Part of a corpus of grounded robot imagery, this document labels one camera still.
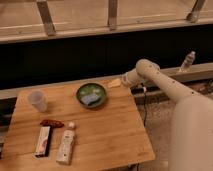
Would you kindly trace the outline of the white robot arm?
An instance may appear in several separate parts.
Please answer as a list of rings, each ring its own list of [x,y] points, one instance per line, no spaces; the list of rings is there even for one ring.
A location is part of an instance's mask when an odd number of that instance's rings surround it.
[[[163,74],[147,59],[108,86],[133,87],[143,80],[152,81],[175,103],[168,171],[213,171],[213,99]]]

